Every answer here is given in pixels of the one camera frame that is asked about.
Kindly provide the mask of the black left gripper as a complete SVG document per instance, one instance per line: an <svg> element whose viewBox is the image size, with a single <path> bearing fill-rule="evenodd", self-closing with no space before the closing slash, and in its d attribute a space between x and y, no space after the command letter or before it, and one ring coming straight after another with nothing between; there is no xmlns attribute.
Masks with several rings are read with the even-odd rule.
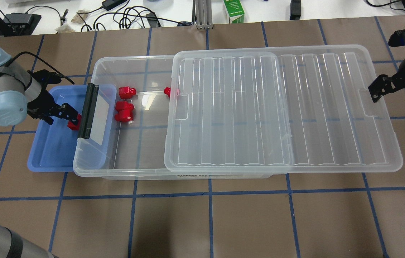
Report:
<svg viewBox="0 0 405 258"><path fill-rule="evenodd" d="M27 114L32 119L43 120L48 125L54 123L52 116L70 122L79 121L78 111L68 103L59 106L46 89L41 89L39 95L27 104Z"/></svg>

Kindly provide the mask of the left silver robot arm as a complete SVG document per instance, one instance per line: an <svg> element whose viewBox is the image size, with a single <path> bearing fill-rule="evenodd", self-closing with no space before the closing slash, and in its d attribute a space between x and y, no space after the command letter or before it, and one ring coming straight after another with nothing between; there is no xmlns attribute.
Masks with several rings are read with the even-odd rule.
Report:
<svg viewBox="0 0 405 258"><path fill-rule="evenodd" d="M12 57L0 48L0 126L22 123L28 116L53 124L54 118L65 119L71 129L78 129L81 115L69 104L59 105L47 91L48 84L60 83L65 75L57 69L27 71L16 60L26 51ZM0 258L53 258L54 254L0 225Z"/></svg>

